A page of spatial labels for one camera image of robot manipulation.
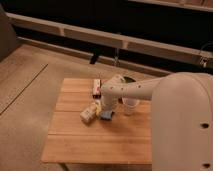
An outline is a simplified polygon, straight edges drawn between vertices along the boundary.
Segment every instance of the gray floor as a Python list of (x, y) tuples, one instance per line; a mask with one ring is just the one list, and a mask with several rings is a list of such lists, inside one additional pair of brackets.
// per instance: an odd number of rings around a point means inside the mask
[[(110, 78), (115, 73), (138, 80), (153, 76), (89, 65), (87, 60), (23, 45), (0, 64), (0, 171), (61, 171), (40, 161), (60, 85), (69, 78)], [(74, 171), (139, 171), (141, 166), (68, 165)]]

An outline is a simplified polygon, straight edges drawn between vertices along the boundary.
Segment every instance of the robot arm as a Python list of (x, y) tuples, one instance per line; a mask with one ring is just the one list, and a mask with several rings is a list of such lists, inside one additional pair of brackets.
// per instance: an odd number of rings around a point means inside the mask
[(212, 75), (177, 73), (122, 82), (117, 75), (103, 84), (102, 107), (115, 108), (120, 97), (152, 100), (153, 171), (213, 170)]
[(113, 110), (118, 98), (121, 97), (151, 100), (153, 91), (160, 80), (162, 78), (124, 83), (125, 80), (121, 75), (115, 75), (101, 87), (102, 109)]

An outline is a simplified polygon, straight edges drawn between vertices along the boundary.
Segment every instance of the wooden table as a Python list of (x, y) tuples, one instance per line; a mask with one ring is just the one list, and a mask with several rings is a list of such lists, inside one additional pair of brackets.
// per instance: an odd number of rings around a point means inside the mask
[(119, 104), (112, 121), (86, 126), (79, 114), (93, 102), (92, 87), (92, 79), (64, 79), (42, 162), (151, 164), (150, 102), (141, 101), (130, 117)]

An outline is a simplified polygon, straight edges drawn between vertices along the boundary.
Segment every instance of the table leg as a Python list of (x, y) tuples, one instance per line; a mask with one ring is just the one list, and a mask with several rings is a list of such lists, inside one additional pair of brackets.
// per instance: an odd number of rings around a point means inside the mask
[(67, 167), (67, 165), (65, 163), (59, 163), (59, 165), (61, 166), (63, 171), (69, 171), (69, 168)]

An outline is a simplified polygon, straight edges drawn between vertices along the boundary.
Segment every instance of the plastic cup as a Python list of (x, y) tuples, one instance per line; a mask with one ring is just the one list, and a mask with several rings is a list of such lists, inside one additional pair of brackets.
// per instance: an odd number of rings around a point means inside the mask
[(139, 105), (140, 100), (138, 99), (129, 99), (129, 98), (122, 98), (123, 107), (124, 107), (124, 114), (130, 116), (134, 113), (136, 106)]

